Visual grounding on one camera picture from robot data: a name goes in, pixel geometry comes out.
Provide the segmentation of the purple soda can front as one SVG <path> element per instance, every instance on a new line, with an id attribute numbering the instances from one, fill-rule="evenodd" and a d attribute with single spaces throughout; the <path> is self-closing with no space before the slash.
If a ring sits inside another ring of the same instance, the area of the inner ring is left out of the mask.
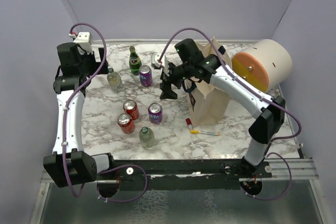
<path id="1" fill-rule="evenodd" d="M 148 107 L 149 120 L 153 124 L 160 124 L 163 118 L 162 106 L 158 103 L 152 103 Z"/>

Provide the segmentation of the purple soda can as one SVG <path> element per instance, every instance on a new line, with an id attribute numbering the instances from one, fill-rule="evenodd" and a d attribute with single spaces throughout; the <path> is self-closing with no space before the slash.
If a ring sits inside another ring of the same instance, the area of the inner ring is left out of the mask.
<path id="1" fill-rule="evenodd" d="M 160 124 L 163 118 L 162 106 L 158 103 L 152 103 L 148 107 L 149 120 L 153 124 Z"/>
<path id="2" fill-rule="evenodd" d="M 140 82 L 144 87 L 152 84 L 152 70 L 148 65 L 143 65 L 139 69 Z"/>

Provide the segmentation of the green glass bottle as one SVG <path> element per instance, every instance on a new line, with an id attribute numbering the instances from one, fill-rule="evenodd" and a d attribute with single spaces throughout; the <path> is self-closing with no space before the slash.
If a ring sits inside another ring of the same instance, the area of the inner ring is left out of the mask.
<path id="1" fill-rule="evenodd" d="M 142 66 L 142 62 L 141 62 L 140 57 L 136 53 L 134 46 L 131 46 L 129 48 L 129 51 L 130 51 L 129 67 L 130 67 L 131 73 L 137 76 L 139 74 L 139 69 Z"/>

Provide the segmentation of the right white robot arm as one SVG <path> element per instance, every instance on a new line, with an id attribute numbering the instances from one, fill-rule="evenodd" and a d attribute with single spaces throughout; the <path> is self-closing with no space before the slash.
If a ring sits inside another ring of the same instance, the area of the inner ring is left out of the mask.
<path id="1" fill-rule="evenodd" d="M 180 88 L 184 80 L 196 78 L 226 92 L 239 102 L 255 119 L 249 128 L 251 140 L 241 164 L 246 177 L 254 177 L 260 171 L 272 137 L 279 131 L 285 119 L 285 100 L 273 98 L 253 87 L 237 75 L 223 59 L 225 49 L 213 47 L 214 54 L 204 56 L 193 39 L 184 39 L 175 45 L 182 64 L 179 66 L 166 60 L 163 54 L 152 57 L 152 66 L 160 69 L 161 99 L 176 99 L 171 86 Z"/>

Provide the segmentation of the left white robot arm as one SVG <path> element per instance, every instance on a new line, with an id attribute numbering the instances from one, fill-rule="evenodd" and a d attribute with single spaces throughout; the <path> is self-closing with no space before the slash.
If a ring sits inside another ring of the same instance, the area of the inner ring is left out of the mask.
<path id="1" fill-rule="evenodd" d="M 92 77 L 108 73 L 106 47 L 99 48 L 100 61 L 89 46 L 67 42 L 57 46 L 60 65 L 53 82 L 58 102 L 57 135 L 52 154 L 43 159 L 43 167 L 59 187 L 86 184 L 115 175 L 110 153 L 89 155 L 82 144 L 82 109 L 86 88 Z"/>

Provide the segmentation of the clear bottle rear left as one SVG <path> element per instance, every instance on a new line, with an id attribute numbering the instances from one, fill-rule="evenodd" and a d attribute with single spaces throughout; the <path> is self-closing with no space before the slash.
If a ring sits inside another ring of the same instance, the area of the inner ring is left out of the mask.
<path id="1" fill-rule="evenodd" d="M 118 72 L 114 71 L 113 68 L 108 68 L 107 81 L 110 86 L 110 89 L 114 93 L 119 93 L 123 91 L 123 83 L 121 76 Z"/>

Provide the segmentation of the clear bottle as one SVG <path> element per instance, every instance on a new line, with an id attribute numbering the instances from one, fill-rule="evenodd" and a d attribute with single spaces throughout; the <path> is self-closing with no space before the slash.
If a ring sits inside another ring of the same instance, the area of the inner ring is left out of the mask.
<path id="1" fill-rule="evenodd" d="M 114 93 L 119 93 L 123 91 L 123 83 L 121 76 L 118 72 L 114 71 L 113 68 L 108 68 L 107 81 L 110 86 L 110 89 Z"/>
<path id="2" fill-rule="evenodd" d="M 155 144 L 155 136 L 149 127 L 142 127 L 139 131 L 139 140 L 144 148 L 150 148 Z"/>

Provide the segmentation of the red capped small tube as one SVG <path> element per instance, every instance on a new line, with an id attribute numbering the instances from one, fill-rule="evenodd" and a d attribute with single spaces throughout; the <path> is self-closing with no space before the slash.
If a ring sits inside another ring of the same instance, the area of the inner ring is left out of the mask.
<path id="1" fill-rule="evenodd" d="M 192 122 L 191 122 L 191 120 L 190 120 L 189 118 L 187 118 L 187 119 L 185 119 L 185 120 L 186 120 L 186 123 L 187 123 L 188 128 L 189 128 L 190 130 L 192 130 L 192 129 L 193 129 L 193 126 L 192 126 Z"/>

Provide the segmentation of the red soda can rear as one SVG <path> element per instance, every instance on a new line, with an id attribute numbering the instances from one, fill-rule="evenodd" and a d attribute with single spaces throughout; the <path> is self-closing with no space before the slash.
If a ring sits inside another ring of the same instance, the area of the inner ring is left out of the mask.
<path id="1" fill-rule="evenodd" d="M 133 120 L 137 120 L 140 116 L 138 105 L 134 100 L 126 100 L 123 103 L 123 110 L 132 117 Z"/>

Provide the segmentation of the red soda can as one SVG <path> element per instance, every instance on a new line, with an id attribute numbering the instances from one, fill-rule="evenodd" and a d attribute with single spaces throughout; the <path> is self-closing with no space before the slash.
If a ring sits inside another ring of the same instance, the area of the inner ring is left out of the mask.
<path id="1" fill-rule="evenodd" d="M 127 113 L 121 113 L 118 116 L 117 124 L 125 134 L 131 134 L 135 130 L 133 119 Z"/>
<path id="2" fill-rule="evenodd" d="M 126 100 L 123 103 L 123 110 L 132 117 L 133 120 L 137 120 L 140 116 L 138 105 L 134 100 Z"/>

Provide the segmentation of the yellow white pen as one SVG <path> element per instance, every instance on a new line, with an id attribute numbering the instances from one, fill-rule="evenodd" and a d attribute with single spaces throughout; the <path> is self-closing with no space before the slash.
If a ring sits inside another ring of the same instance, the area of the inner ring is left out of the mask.
<path id="1" fill-rule="evenodd" d="M 198 130 L 190 130 L 191 134 L 203 134 L 203 135 L 211 135 L 211 136 L 220 136 L 219 133 L 216 132 L 206 132 L 206 131 L 198 131 Z"/>

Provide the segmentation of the clear bottle front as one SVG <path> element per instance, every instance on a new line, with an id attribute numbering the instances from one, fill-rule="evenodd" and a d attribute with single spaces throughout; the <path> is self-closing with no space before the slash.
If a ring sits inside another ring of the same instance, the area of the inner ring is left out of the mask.
<path id="1" fill-rule="evenodd" d="M 155 144 L 155 136 L 149 127 L 142 127 L 139 131 L 139 140 L 144 148 L 150 148 Z"/>

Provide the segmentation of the red soda can front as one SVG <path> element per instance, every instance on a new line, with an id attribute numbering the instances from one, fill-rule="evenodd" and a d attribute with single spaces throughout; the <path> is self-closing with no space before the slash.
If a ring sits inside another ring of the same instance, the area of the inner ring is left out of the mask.
<path id="1" fill-rule="evenodd" d="M 131 134 L 135 130 L 133 119 L 127 113 L 121 113 L 118 116 L 117 124 L 125 134 Z"/>

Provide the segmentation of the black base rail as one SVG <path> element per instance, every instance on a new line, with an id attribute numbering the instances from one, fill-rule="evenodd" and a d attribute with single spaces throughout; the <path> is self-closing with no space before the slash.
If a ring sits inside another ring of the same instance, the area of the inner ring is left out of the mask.
<path id="1" fill-rule="evenodd" d="M 116 160 L 116 172 L 98 176 L 100 184 L 119 182 L 121 191 L 147 190 L 238 190 L 239 181 L 270 178 L 269 163 L 253 168 L 242 159 L 162 159 Z"/>

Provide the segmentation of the aluminium frame rail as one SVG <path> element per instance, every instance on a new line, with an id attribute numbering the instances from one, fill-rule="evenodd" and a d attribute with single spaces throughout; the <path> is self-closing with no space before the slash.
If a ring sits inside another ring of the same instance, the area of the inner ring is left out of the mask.
<path id="1" fill-rule="evenodd" d="M 270 178 L 261 178 L 261 179 L 286 179 L 286 178 L 293 178 L 293 179 L 310 179 L 310 178 L 317 178 L 317 170 L 314 165 L 313 160 L 311 159 L 302 159 L 302 158 L 289 158 L 289 159 L 281 159 L 276 158 L 274 154 L 271 155 L 269 159 L 265 159 L 269 163 L 269 167 L 271 170 L 271 177 Z M 105 174 L 108 172 L 116 172 L 118 167 L 114 167 L 112 165 L 111 168 L 104 172 L 100 172 L 100 174 Z M 255 176 L 247 181 L 251 181 L 253 179 L 257 179 Z"/>

